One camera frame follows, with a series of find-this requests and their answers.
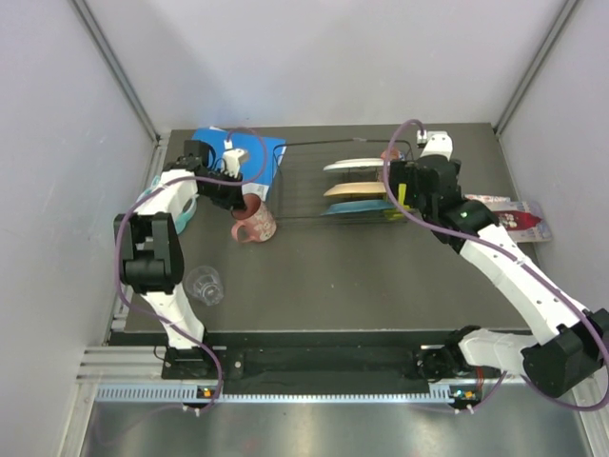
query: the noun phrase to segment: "white plate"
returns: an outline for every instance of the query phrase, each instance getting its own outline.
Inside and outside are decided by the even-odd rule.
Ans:
[[[383,166],[383,159],[349,159],[326,165],[324,171],[345,171],[347,169],[379,169]]]

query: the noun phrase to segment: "wire dish rack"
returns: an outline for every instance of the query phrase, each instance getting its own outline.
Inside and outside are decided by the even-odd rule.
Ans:
[[[348,138],[307,143],[286,143],[284,157],[273,154],[273,167],[277,174],[268,196],[267,205],[278,224],[289,225],[351,225],[404,222],[405,219],[388,217],[385,211],[323,215],[330,205],[370,196],[355,198],[324,197],[324,193],[340,183],[380,181],[380,170],[325,172],[324,167],[339,160],[380,158],[389,143],[388,139]],[[412,157],[412,147],[406,140],[396,147]]]

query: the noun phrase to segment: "black table surface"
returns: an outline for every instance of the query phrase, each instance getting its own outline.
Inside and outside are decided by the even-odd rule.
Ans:
[[[361,137],[388,140],[396,126],[264,128],[287,142]],[[515,198],[501,146],[488,124],[445,124],[453,158],[462,160],[465,193]],[[193,130],[174,130],[165,163],[182,153]],[[414,130],[403,138],[414,145]],[[269,207],[278,230],[265,243],[236,243],[227,211],[199,199],[180,243],[186,275],[216,268],[225,298],[215,307],[191,300],[211,330],[452,329],[468,324],[525,328],[507,300],[472,265],[432,233],[412,223],[337,224],[317,216],[333,200],[323,197],[339,179],[322,168],[336,160],[378,157],[386,144],[341,143],[287,148]],[[530,245],[521,245],[535,259]],[[147,307],[141,297],[134,303]],[[126,331],[161,330],[131,312]]]

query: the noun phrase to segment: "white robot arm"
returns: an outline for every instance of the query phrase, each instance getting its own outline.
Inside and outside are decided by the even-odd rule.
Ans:
[[[182,285],[184,257],[173,221],[177,220],[187,203],[199,194],[208,196],[226,209],[238,209],[244,204],[239,187],[204,186],[194,180],[195,176],[209,176],[241,181],[240,166],[247,159],[247,152],[234,149],[230,142],[225,143],[225,148],[221,169],[216,171],[207,167],[208,156],[210,153],[215,156],[215,151],[202,142],[187,142],[185,155],[169,164],[154,189],[164,187],[176,178],[192,179],[167,187],[143,203],[129,220],[123,240],[121,279],[161,316],[171,348],[193,347],[192,342],[180,335],[175,327],[197,341],[203,341],[205,333],[205,327],[192,311]],[[122,216],[115,219],[116,228]]]
[[[518,248],[497,217],[481,202],[462,197],[458,185],[461,163],[451,160],[452,141],[446,132],[419,133],[418,140],[425,143],[425,148],[417,161],[391,163],[390,187],[394,190],[406,184],[405,203],[418,209],[425,221],[476,236],[517,259],[510,260],[474,241],[436,235],[501,291],[532,333],[473,327],[458,330],[444,349],[447,364],[454,372],[492,367],[526,375],[547,395],[561,396],[602,366],[596,344],[579,318],[522,268],[528,266],[554,285]],[[580,302],[571,301],[601,335],[609,331],[609,313],[605,309],[593,314]]]

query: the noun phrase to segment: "white wall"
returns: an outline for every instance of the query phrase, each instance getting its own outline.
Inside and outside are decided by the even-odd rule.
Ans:
[[[49,456],[151,143],[68,1],[0,3],[0,446]]]
[[[562,0],[89,0],[160,131],[496,122]]]
[[[502,139],[554,232],[537,245],[543,269],[592,309],[609,304],[608,21],[609,2],[581,2]]]

